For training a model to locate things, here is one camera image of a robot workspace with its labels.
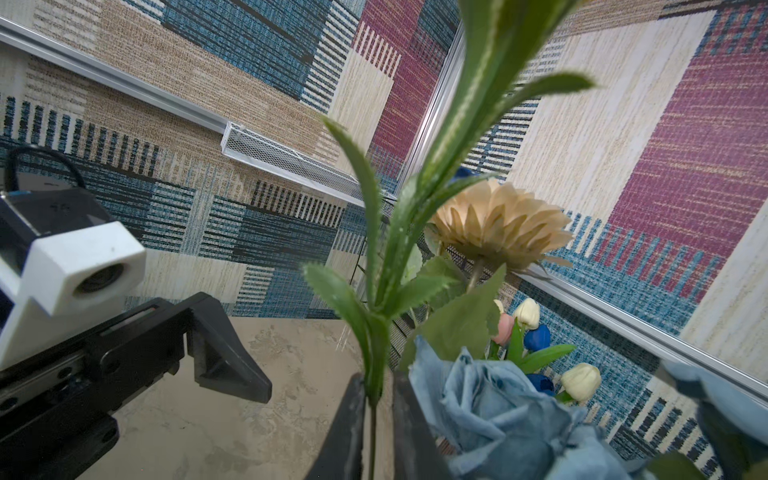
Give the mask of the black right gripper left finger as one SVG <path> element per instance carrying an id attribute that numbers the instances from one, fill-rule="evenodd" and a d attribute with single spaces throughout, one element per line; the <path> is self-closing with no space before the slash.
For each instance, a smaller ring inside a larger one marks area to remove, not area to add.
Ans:
<path id="1" fill-rule="evenodd" d="M 364 376 L 355 373 L 306 480 L 361 479 L 365 411 Z"/>

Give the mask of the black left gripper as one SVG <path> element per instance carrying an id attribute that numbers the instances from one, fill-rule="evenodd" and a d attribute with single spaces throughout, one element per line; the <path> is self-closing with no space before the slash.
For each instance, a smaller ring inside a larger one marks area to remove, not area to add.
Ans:
<path id="1" fill-rule="evenodd" d="M 177 372 L 187 330 L 200 387 L 267 404 L 272 382 L 222 304 L 198 293 L 187 312 L 154 300 L 3 372 L 2 478 L 75 479 L 92 467 L 120 438 L 115 412 Z"/>

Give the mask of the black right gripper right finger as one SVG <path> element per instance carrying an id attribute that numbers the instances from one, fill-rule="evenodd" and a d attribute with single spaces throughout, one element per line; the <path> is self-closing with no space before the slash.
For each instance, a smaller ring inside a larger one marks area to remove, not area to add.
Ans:
<path id="1" fill-rule="evenodd" d="M 406 374 L 393 376 L 394 478 L 451 479 Z"/>

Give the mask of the dusty blue rose bunch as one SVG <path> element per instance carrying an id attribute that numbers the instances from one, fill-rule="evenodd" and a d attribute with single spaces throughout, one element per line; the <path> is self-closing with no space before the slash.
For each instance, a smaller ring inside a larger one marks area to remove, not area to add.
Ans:
<path id="1" fill-rule="evenodd" d="M 587 423 L 583 407 L 535 389 L 508 361 L 475 360 L 462 350 L 438 357 L 414 341 L 408 378 L 432 433 L 455 449 L 457 479 L 689 479 L 700 471 L 684 455 L 624 460 Z M 710 372 L 665 361 L 677 390 L 696 400 L 697 422 L 727 479 L 767 476 L 767 410 Z"/>

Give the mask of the pink artificial tulip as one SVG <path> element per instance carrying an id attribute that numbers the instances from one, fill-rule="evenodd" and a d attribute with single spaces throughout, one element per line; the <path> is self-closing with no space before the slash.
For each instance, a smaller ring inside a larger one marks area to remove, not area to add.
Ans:
<path id="1" fill-rule="evenodd" d="M 511 315 L 507 313 L 502 313 L 498 321 L 498 326 L 497 326 L 498 332 L 492 338 L 493 342 L 500 346 L 505 345 L 511 337 L 514 324 L 515 324 L 515 319 Z"/>

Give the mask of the dark blue artificial tulip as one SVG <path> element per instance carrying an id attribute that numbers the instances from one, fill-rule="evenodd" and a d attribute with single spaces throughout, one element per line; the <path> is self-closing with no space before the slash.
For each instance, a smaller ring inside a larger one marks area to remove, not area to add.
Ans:
<path id="1" fill-rule="evenodd" d="M 528 330 L 524 336 L 524 347 L 528 352 L 538 352 L 551 346 L 551 332 L 545 324 Z"/>

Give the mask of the white artificial tulip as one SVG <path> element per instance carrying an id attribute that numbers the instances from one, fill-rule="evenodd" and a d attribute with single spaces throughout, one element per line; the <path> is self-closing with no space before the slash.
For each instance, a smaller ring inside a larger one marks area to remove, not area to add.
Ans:
<path id="1" fill-rule="evenodd" d="M 512 316 L 524 331 L 536 330 L 540 325 L 540 306 L 532 298 L 527 298 L 514 310 Z"/>
<path id="2" fill-rule="evenodd" d="M 600 370 L 594 365 L 580 363 L 561 377 L 564 391 L 576 402 L 589 400 L 602 383 Z"/>

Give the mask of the cream artificial sunflower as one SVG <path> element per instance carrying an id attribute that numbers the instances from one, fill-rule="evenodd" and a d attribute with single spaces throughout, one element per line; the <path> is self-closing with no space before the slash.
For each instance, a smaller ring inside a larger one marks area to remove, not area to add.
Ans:
<path id="1" fill-rule="evenodd" d="M 552 253 L 572 240 L 566 228 L 569 222 L 559 207 L 495 179 L 481 181 L 447 200 L 427 226 L 439 246 L 453 248 L 472 261 L 472 273 L 464 274 L 447 254 L 424 263 L 417 280 L 439 278 L 444 286 L 424 300 L 429 316 L 409 335 L 399 370 L 408 370 L 414 362 L 418 339 L 426 341 L 442 360 L 455 359 L 461 349 L 497 359 L 499 349 L 507 347 L 508 360 L 525 365 L 527 371 L 570 353 L 573 348 L 566 345 L 541 360 L 526 360 L 523 336 L 527 331 L 516 321 L 505 345 L 492 340 L 500 318 L 492 309 L 497 307 L 494 299 L 504 276 L 544 261 L 565 265 L 566 260 Z"/>

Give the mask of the orange artificial flower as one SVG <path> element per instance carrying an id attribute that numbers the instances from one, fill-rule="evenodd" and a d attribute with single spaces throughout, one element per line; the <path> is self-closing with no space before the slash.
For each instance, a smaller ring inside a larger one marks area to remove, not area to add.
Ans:
<path id="1" fill-rule="evenodd" d="M 592 81 L 561 72 L 522 82 L 528 63 L 575 10 L 573 1 L 463 1 L 459 5 L 466 50 L 456 91 L 421 170 L 403 187 L 386 237 L 379 234 L 382 196 L 373 168 L 345 131 L 328 130 L 360 183 L 366 214 L 367 303 L 328 267 L 308 264 L 303 275 L 314 292 L 350 327 L 363 359 L 366 411 L 363 472 L 375 465 L 376 409 L 381 399 L 391 322 L 443 288 L 439 278 L 417 280 L 406 267 L 428 221 L 447 200 L 490 174 L 460 176 L 481 137 L 522 103 L 546 95 L 590 89 Z"/>

